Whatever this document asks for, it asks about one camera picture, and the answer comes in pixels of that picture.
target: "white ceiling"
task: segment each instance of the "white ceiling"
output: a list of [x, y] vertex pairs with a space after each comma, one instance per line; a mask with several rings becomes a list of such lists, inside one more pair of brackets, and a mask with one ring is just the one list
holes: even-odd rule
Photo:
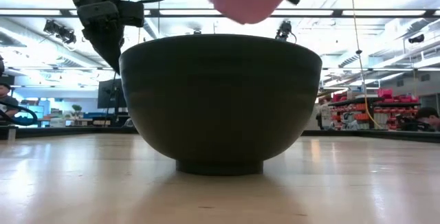
[[[301, 0], [298, 7], [283, 2], [280, 8], [351, 8], [351, 0]], [[207, 0], [165, 0], [161, 3], [145, 5], [146, 8], [212, 8]], [[356, 8], [438, 8], [439, 0], [355, 0]], [[75, 8], [72, 0], [0, 0], [0, 8]], [[44, 18], [8, 18], [10, 21], [33, 31], [34, 33], [46, 36], [43, 28], [46, 22]], [[78, 42], [71, 48], [76, 53], [90, 58], [100, 65], [106, 66], [88, 41], [82, 40], [82, 25], [78, 19], [61, 18], [55, 19], [58, 23], [75, 30]], [[225, 34], [248, 34], [254, 36], [265, 36], [273, 38], [276, 30], [283, 19], [270, 18], [255, 25], [239, 25], [226, 18], [150, 18], [150, 22], [158, 29], [160, 36], [177, 36], [192, 34], [194, 29], [201, 30], [204, 34], [225, 33]], [[308, 47], [322, 56], [324, 67], [337, 67], [343, 61], [341, 55], [356, 50], [356, 36], [353, 19], [290, 19], [294, 28], [293, 32], [298, 37], [298, 44]], [[375, 44], [393, 46], [394, 54], [388, 54], [381, 60], [386, 60], [403, 53], [403, 40], [384, 41], [383, 33], [389, 29], [391, 19], [358, 19], [359, 40], [361, 47], [368, 47]], [[143, 29], [126, 27], [125, 50], [143, 40], [151, 40], [151, 37]], [[59, 43], [56, 38], [49, 37], [49, 41]], [[45, 59], [39, 61], [44, 65]], [[342, 71], [335, 73], [337, 77], [347, 74]]]

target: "bowl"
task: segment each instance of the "bowl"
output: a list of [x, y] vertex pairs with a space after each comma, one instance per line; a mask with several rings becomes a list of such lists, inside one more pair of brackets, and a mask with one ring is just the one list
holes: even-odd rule
[[161, 38], [120, 57], [140, 135], [201, 175], [260, 173], [289, 148], [311, 116], [321, 66], [299, 45], [231, 34]]

